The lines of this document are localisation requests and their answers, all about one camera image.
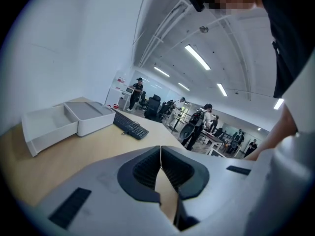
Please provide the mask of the white drawer box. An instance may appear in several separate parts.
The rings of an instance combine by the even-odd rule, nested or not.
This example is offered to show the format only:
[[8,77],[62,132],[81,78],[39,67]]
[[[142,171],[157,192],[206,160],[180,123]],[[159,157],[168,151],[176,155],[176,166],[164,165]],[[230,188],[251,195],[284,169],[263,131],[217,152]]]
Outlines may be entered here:
[[22,129],[30,154],[76,134],[84,137],[113,124],[114,110],[99,102],[65,102],[22,116]]

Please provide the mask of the black mesh office chair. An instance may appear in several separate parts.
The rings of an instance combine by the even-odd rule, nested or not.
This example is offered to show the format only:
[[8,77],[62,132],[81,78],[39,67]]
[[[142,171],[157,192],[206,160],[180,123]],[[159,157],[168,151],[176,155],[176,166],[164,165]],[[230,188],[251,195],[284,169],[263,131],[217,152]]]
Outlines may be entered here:
[[144,113],[146,119],[162,123],[161,118],[158,117],[158,109],[160,107],[160,97],[155,95],[148,100],[147,108]]

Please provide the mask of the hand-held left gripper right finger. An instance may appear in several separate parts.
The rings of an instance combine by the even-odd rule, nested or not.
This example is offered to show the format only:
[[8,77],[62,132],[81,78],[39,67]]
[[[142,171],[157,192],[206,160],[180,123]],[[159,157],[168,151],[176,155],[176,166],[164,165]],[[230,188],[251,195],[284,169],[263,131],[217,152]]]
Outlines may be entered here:
[[161,236],[248,236],[251,162],[161,147],[161,168],[177,193],[174,219]]

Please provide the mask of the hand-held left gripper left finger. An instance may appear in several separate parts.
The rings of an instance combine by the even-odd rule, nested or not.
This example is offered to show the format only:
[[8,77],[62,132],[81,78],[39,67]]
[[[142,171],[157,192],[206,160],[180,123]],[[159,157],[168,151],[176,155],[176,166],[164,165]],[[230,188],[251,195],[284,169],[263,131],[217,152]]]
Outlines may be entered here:
[[179,231],[155,191],[159,170],[159,146],[103,159],[55,187],[38,208],[74,236],[173,236]]

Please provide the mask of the person's black clothing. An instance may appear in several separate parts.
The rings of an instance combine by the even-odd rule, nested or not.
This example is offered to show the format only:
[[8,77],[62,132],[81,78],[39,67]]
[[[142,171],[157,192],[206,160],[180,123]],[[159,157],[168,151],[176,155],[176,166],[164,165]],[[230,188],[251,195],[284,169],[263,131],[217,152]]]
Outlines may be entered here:
[[276,54],[274,98],[281,98],[298,77],[315,48],[315,29],[306,21],[315,0],[262,0]]

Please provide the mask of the person's right forearm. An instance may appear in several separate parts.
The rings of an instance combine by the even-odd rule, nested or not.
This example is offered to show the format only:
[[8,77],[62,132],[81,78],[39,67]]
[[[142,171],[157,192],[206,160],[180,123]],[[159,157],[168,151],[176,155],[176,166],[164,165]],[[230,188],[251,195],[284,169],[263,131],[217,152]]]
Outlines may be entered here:
[[295,135],[297,130],[295,121],[288,107],[284,104],[280,119],[270,131],[265,141],[244,159],[256,161],[262,151],[275,148],[286,137]]

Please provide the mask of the light wooden table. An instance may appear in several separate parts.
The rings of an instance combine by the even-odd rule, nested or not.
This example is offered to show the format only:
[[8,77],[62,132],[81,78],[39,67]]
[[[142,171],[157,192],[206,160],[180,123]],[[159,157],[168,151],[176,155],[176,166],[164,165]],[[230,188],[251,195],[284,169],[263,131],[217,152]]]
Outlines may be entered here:
[[13,197],[35,206],[57,185],[96,161],[151,146],[183,148],[163,124],[122,114],[147,129],[148,135],[137,140],[110,125],[82,138],[72,135],[36,157],[29,153],[21,124],[1,135],[0,170]]

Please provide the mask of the white ceiling pipes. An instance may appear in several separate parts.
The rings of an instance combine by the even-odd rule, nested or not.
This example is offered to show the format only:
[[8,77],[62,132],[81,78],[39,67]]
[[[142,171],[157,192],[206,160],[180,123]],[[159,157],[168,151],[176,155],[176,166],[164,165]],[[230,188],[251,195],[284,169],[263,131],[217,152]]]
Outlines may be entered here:
[[141,56],[138,64],[139,67],[142,67],[146,63],[155,48],[160,43],[163,43],[163,39],[167,36],[167,34],[186,16],[191,9],[192,4],[189,4],[186,0],[179,0],[176,3],[152,35]]

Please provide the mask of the dark brown desk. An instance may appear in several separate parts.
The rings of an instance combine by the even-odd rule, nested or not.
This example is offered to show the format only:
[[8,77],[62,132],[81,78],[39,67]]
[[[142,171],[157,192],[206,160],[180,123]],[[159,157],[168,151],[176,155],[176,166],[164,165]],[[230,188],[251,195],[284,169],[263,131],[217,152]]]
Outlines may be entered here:
[[225,156],[219,152],[219,148],[221,145],[223,145],[223,142],[220,139],[216,138],[214,135],[206,132],[205,130],[202,131],[201,136],[211,142],[209,151],[206,153],[206,155],[225,158]]

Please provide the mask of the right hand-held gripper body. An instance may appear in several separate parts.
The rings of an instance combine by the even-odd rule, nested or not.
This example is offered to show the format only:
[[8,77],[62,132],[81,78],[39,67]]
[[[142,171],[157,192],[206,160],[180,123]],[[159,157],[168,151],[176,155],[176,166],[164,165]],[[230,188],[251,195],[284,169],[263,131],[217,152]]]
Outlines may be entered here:
[[315,236],[315,54],[284,99],[298,131],[273,150],[244,236]]

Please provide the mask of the white desk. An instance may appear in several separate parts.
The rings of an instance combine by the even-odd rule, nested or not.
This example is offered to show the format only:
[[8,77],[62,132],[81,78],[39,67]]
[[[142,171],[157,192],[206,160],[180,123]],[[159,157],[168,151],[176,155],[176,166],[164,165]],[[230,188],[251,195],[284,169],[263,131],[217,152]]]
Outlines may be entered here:
[[122,92],[122,93],[121,93],[121,100],[123,101],[123,102],[122,102],[121,109],[122,109],[123,111],[125,111],[126,108],[129,106],[131,96],[132,96],[132,94],[131,94],[131,93],[128,93],[128,92]]

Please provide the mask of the black computer keyboard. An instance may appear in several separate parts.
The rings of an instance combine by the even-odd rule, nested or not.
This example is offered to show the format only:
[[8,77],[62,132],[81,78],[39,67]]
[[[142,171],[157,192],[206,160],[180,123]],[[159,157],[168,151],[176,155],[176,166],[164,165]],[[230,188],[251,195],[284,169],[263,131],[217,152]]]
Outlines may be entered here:
[[132,121],[117,110],[113,108],[111,109],[115,112],[113,124],[123,131],[122,135],[130,135],[137,140],[142,140],[147,136],[149,131],[142,127],[139,123]]

